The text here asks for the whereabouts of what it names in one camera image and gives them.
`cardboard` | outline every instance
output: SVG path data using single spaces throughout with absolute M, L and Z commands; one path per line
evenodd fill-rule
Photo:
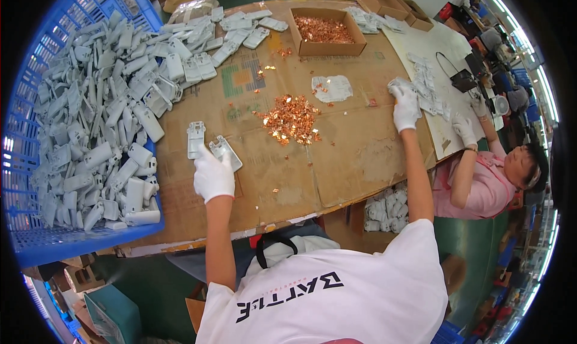
M 288 26 L 292 34 L 292 40 L 299 56 L 358 56 L 365 49 L 366 40 L 359 26 L 349 12 L 328 8 L 291 8 Z M 303 17 L 330 18 L 342 22 L 355 43 L 323 43 L 305 41 L 298 31 L 294 15 Z
M 408 12 L 407 21 L 408 25 L 424 30 L 425 32 L 430 31 L 435 25 L 431 22 L 429 17 L 423 12 L 423 10 L 412 0 L 397 0 L 403 6 L 403 8 Z
M 467 33 L 467 30 L 465 29 L 465 27 L 463 27 L 463 25 L 458 22 L 456 19 L 454 19 L 453 17 L 449 17 L 446 21 L 445 21 L 445 26 L 450 27 L 452 30 L 459 32 L 461 35 L 467 37 L 469 34 Z
M 299 0 L 267 2 L 266 8 L 273 18 L 289 21 L 290 8 L 350 5 L 340 0 Z M 254 3 L 226 14 L 258 9 Z M 216 36 L 223 35 L 217 25 Z M 234 175 L 236 197 L 229 222 L 236 238 L 261 233 L 266 225 L 275 224 L 277 229 L 288 225 L 289 219 L 342 209 L 405 179 L 403 145 L 392 117 L 394 100 L 386 85 L 397 76 L 408 79 L 408 74 L 384 35 L 368 35 L 366 41 L 358 57 L 299 58 L 291 32 L 271 30 L 270 38 L 256 50 L 241 47 L 216 69 L 215 78 L 186 89 L 182 101 L 159 119 L 166 133 L 156 143 L 164 230 L 121 247 L 182 243 L 184 249 L 194 240 L 202 246 L 206 209 L 194 192 L 194 162 L 187 158 L 186 129 L 193 121 L 204 122 L 207 146 L 223 135 L 243 163 Z M 277 53 L 289 47 L 292 55 L 283 58 Z M 264 70 L 266 77 L 257 80 L 259 63 L 276 70 Z M 328 107 L 311 93 L 311 79 L 317 75 L 346 76 L 353 96 Z M 274 98 L 285 94 L 305 95 L 321 109 L 314 127 L 322 141 L 303 146 L 291 140 L 281 146 L 263 129 L 263 121 L 252 111 L 267 112 Z M 432 168 L 435 155 L 425 118 L 417 120 L 417 135 L 425 166 Z
M 375 12 L 379 16 L 391 16 L 399 21 L 404 21 L 408 11 L 397 0 L 357 0 L 363 8 Z

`brown cardboard box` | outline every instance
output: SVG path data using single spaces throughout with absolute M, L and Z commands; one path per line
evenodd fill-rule
M 453 17 L 449 17 L 449 19 L 445 21 L 445 26 L 450 27 L 452 30 L 456 30 L 465 37 L 469 35 L 465 27 L 463 27 L 463 25 Z
M 397 0 L 357 0 L 364 8 L 375 12 L 379 16 L 391 16 L 399 21 L 403 21 L 408 16 L 407 10 Z
M 423 12 L 423 10 L 412 0 L 397 0 L 403 6 L 403 8 L 408 12 L 407 21 L 408 25 L 424 30 L 426 32 L 430 31 L 435 25 L 431 22 L 429 17 Z
M 353 16 L 349 12 L 341 10 L 331 10 L 328 8 L 291 8 L 288 25 L 292 34 L 292 39 L 297 48 L 299 56 L 359 56 L 365 49 L 366 40 Z M 305 41 L 298 31 L 294 15 L 304 17 L 330 18 L 342 22 L 355 43 L 323 43 Z

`dark hair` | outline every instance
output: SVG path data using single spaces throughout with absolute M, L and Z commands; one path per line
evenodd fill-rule
M 529 175 L 525 177 L 525 184 L 528 185 L 533 179 L 538 167 L 541 170 L 541 174 L 535 185 L 528 189 L 528 191 L 541 192 L 545 189 L 547 179 L 549 178 L 549 159 L 545 155 L 545 149 L 539 144 L 539 142 L 530 142 L 529 144 L 526 144 L 525 147 L 529 152 L 529 157 L 534 161 L 533 166 L 529 170 Z

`person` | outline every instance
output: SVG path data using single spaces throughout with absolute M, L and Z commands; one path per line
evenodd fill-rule
M 461 10 L 461 7 L 471 8 L 469 0 L 449 0 L 449 5 L 451 5 L 453 11 L 451 17 L 457 21 L 462 21 L 463 17 L 466 15 L 466 13 Z
M 487 51 L 495 51 L 502 45 L 507 35 L 504 32 L 499 32 L 495 27 L 488 27 L 479 38 Z
M 383 253 L 320 249 L 293 254 L 277 242 L 253 258 L 238 288 L 228 220 L 230 159 L 201 147 L 194 189 L 206 204 L 208 291 L 197 343 L 430 343 L 448 297 L 433 230 L 433 197 L 417 141 L 417 96 L 392 88 L 406 155 L 408 224 Z M 301 239 L 291 238 L 295 243 Z M 285 248 L 285 259 L 270 259 Z
M 513 91 L 506 93 L 509 101 L 509 118 L 518 117 L 529 108 L 529 98 L 533 95 L 533 90 L 523 86 L 513 86 Z
M 487 117 L 485 103 L 473 100 L 472 106 L 490 151 L 478 152 L 471 120 L 457 114 L 453 128 L 463 140 L 465 151 L 436 170 L 433 183 L 436 217 L 493 218 L 505 210 L 517 189 L 542 190 L 549 175 L 543 147 L 529 143 L 506 154 Z

